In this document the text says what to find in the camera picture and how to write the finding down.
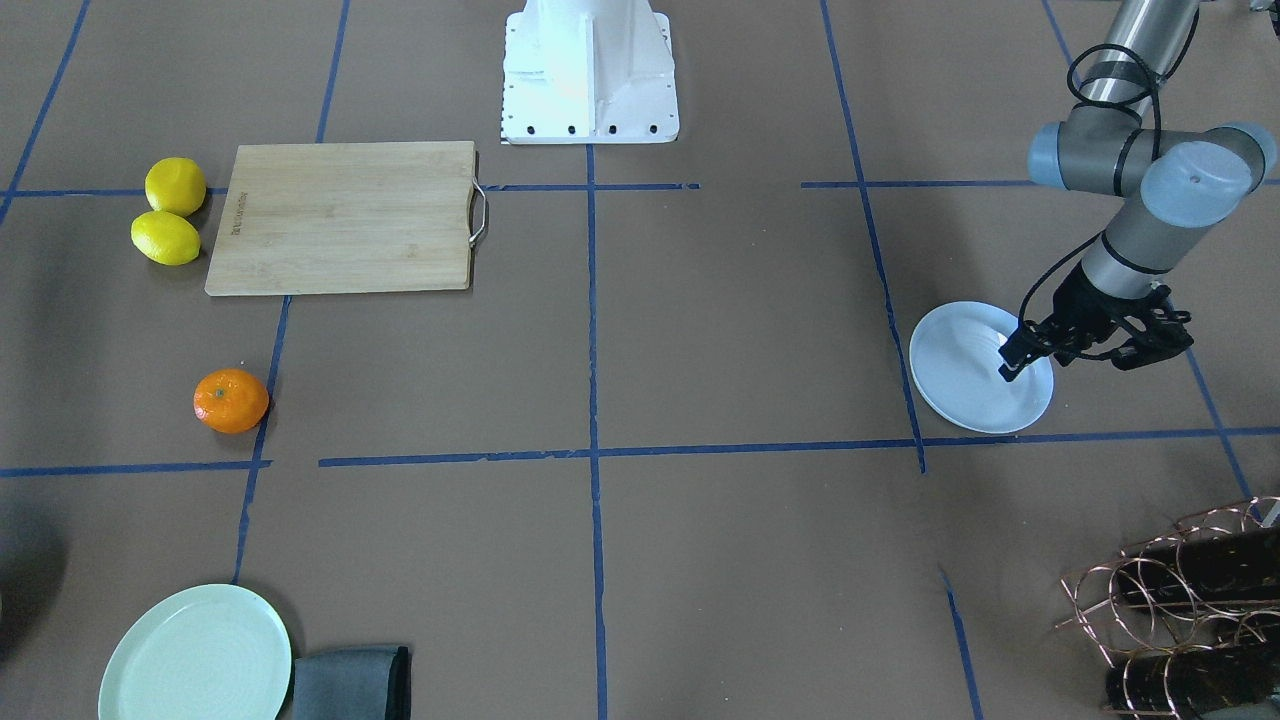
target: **metal ring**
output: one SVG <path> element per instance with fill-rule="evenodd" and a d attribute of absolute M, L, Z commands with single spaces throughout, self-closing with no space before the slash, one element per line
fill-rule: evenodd
<path fill-rule="evenodd" d="M 471 178 L 471 187 L 476 188 L 480 195 L 480 227 L 471 233 L 471 238 L 467 241 L 471 245 L 471 250 L 475 250 L 480 245 L 480 240 L 484 238 L 485 233 L 489 232 L 489 196 L 484 193 L 484 188 L 476 182 L 476 178 Z"/>

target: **orange fruit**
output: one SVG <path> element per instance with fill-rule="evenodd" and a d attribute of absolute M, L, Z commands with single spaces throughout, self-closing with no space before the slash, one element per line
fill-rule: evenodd
<path fill-rule="evenodd" d="M 266 386 L 252 374 L 224 368 L 196 384 L 192 404 L 200 421 L 220 433 L 243 433 L 266 414 Z"/>

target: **white plate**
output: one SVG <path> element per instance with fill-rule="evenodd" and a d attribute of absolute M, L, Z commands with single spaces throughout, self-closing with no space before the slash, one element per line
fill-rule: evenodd
<path fill-rule="evenodd" d="M 289 637 L 265 600 L 236 585 L 184 589 L 120 639 L 100 720 L 273 720 L 289 685 Z"/>
<path fill-rule="evenodd" d="M 1006 383 L 1000 346 L 1018 318 L 983 302 L 934 307 L 911 333 L 911 379 L 920 396 L 947 420 L 980 433 L 1012 433 L 1044 414 L 1053 396 L 1048 357 Z"/>

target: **dark gray towel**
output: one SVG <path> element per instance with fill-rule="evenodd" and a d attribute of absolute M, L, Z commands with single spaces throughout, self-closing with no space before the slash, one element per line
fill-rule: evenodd
<path fill-rule="evenodd" d="M 293 662 L 294 720 L 408 720 L 408 648 L 348 647 Z"/>

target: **lemon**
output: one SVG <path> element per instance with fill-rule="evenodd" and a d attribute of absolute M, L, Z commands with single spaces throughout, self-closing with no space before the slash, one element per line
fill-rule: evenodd
<path fill-rule="evenodd" d="M 152 210 L 186 218 L 205 202 L 205 173 L 191 158 L 165 158 L 147 170 L 142 186 Z"/>
<path fill-rule="evenodd" d="M 134 247 L 161 265 L 183 265 L 200 255 L 200 233 L 173 213 L 142 213 L 133 220 L 129 234 Z"/>

